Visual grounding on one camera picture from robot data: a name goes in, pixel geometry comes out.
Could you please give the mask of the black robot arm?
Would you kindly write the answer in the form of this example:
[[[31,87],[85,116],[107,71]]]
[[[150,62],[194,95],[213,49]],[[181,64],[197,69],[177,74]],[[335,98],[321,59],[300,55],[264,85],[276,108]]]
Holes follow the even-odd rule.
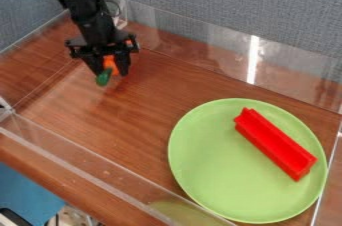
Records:
[[[137,36],[114,23],[107,0],[58,0],[70,11],[81,36],[66,41],[73,58],[83,60],[97,77],[118,71],[129,75],[132,53],[140,51]]]

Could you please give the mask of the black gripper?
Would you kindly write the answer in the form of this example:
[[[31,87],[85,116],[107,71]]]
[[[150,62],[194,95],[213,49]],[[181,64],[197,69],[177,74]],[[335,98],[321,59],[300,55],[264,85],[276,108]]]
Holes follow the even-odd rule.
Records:
[[[128,76],[132,66],[133,53],[138,53],[141,46],[137,35],[124,30],[95,31],[83,30],[82,34],[66,40],[73,58],[85,58],[85,63],[93,73],[99,76],[105,71],[103,58],[115,56],[115,64],[122,76]]]

